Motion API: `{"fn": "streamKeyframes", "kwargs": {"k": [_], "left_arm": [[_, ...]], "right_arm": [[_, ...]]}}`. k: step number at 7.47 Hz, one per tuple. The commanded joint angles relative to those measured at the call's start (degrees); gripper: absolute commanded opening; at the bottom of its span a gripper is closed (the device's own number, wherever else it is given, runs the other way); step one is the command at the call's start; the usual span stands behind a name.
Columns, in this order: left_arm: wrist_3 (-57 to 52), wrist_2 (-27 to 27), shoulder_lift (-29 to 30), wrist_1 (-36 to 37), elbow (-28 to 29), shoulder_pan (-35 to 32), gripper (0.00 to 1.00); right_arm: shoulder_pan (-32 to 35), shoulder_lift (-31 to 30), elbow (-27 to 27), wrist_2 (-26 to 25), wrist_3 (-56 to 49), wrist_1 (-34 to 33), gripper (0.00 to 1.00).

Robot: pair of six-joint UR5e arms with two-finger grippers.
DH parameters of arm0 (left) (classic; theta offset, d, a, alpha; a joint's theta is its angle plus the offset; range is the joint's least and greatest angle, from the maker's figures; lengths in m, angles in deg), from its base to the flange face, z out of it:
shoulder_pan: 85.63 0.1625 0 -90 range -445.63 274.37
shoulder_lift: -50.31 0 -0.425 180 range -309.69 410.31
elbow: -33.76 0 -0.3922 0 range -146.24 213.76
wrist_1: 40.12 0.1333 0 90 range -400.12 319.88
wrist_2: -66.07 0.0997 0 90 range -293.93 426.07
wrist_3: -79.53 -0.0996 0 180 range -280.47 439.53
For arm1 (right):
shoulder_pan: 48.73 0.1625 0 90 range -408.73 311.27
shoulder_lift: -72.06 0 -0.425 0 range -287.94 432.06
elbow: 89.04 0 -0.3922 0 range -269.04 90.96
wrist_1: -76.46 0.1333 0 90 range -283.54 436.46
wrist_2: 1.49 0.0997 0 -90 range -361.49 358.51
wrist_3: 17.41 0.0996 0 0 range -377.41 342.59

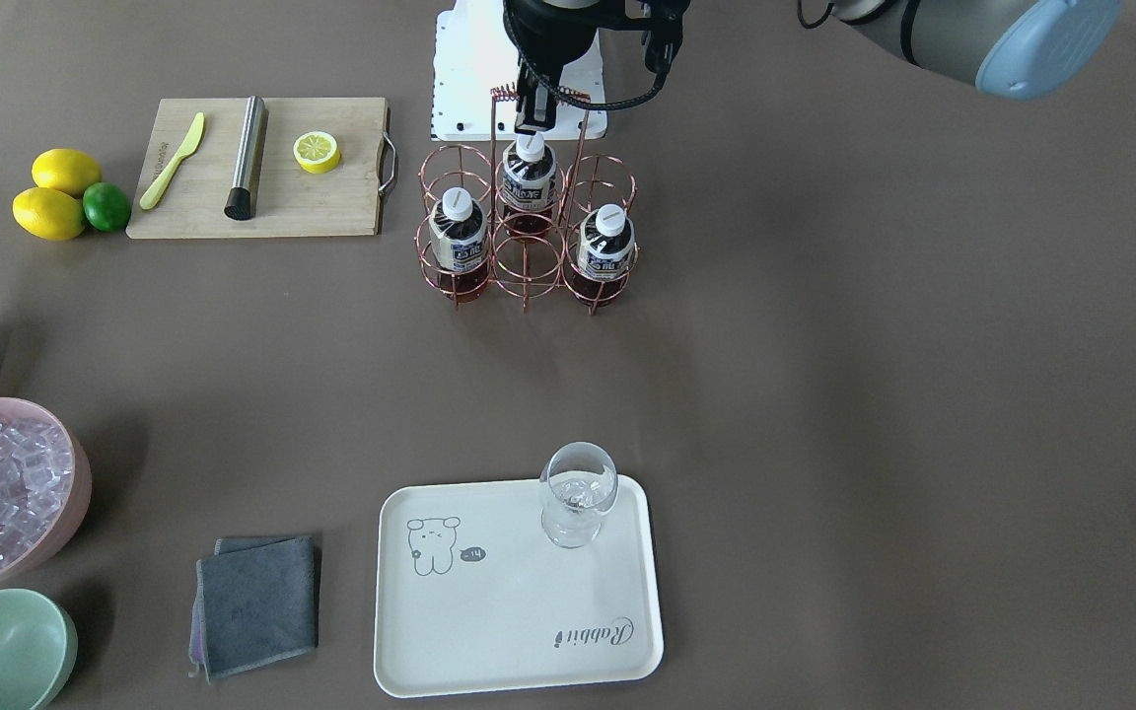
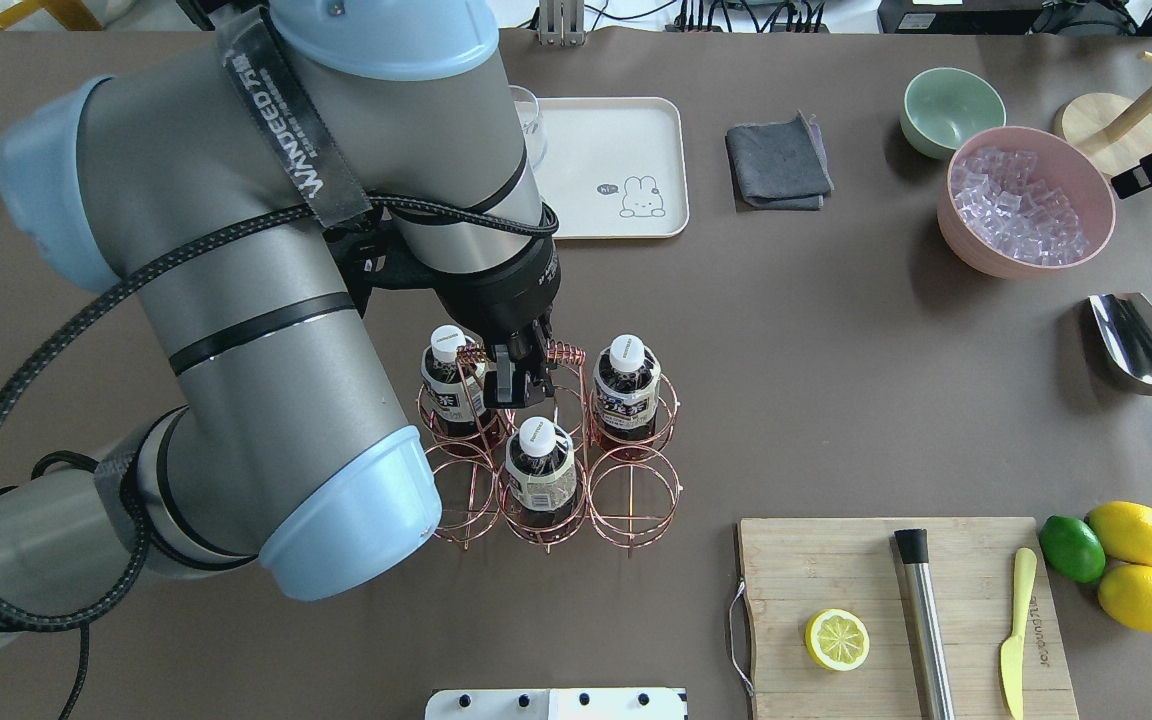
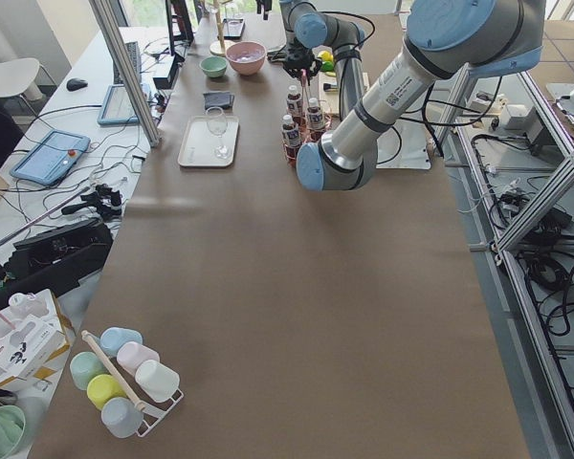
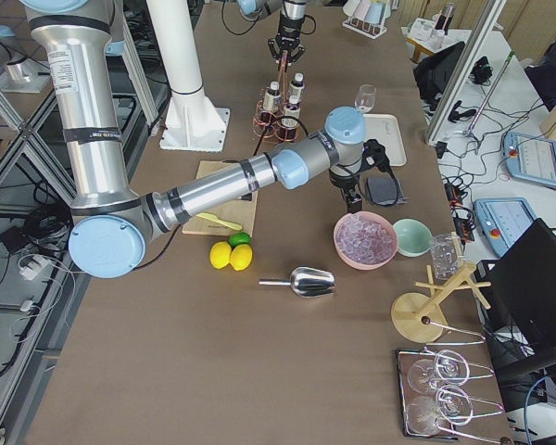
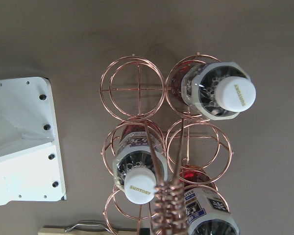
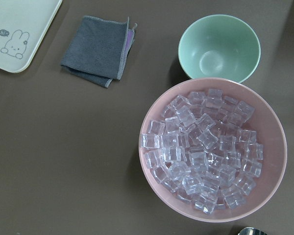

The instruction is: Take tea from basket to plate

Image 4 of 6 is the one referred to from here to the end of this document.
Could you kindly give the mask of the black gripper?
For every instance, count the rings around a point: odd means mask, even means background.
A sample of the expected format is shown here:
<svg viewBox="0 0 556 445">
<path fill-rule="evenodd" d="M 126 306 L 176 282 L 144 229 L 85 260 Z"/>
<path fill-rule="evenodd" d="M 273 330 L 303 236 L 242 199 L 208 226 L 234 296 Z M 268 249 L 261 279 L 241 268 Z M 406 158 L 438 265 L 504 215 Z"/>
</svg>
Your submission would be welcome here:
<svg viewBox="0 0 556 445">
<path fill-rule="evenodd" d="M 362 211 L 360 174 L 352 172 L 347 167 L 333 167 L 329 169 L 329 178 L 332 185 L 340 190 L 346 203 L 347 213 Z"/>
<path fill-rule="evenodd" d="M 305 54 L 306 48 L 300 43 L 302 25 L 303 18 L 280 17 L 275 38 L 268 40 L 268 47 L 277 69 L 280 69 L 281 65 L 281 52 L 287 51 L 288 67 L 291 67 Z"/>
</svg>

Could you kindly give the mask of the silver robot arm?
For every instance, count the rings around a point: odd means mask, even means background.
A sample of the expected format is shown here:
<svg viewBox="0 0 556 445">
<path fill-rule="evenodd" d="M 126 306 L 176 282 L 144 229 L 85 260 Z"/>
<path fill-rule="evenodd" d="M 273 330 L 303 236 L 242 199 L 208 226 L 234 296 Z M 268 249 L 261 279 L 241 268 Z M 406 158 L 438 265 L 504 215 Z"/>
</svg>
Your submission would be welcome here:
<svg viewBox="0 0 556 445">
<path fill-rule="evenodd" d="M 45 49 L 76 184 L 69 254 L 94 277 L 131 272 L 147 244 L 224 202 L 281 183 L 288 189 L 362 158 L 366 126 L 352 107 L 335 108 L 308 138 L 236 162 L 165 193 L 129 186 L 112 102 L 106 50 L 117 46 L 117 1 L 28 1 L 32 37 Z"/>
<path fill-rule="evenodd" d="M 305 52 L 305 46 L 300 42 L 300 35 L 306 19 L 306 1 L 239 0 L 237 4 L 242 18 L 251 23 L 247 30 L 238 32 L 237 35 L 247 33 L 257 22 L 274 12 L 279 12 L 277 33 L 268 40 L 272 58 L 278 67 L 284 70 L 300 59 Z"/>
</svg>

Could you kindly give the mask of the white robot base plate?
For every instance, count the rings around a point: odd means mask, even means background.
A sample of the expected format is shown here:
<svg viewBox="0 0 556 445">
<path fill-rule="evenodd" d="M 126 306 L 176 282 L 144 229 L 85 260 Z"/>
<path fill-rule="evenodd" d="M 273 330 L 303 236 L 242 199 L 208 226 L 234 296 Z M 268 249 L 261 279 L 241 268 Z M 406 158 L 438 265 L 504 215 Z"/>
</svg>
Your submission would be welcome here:
<svg viewBox="0 0 556 445">
<path fill-rule="evenodd" d="M 218 153 L 223 150 L 231 116 L 228 108 L 215 108 L 206 97 L 194 107 L 173 94 L 159 146 L 166 150 Z"/>
</svg>

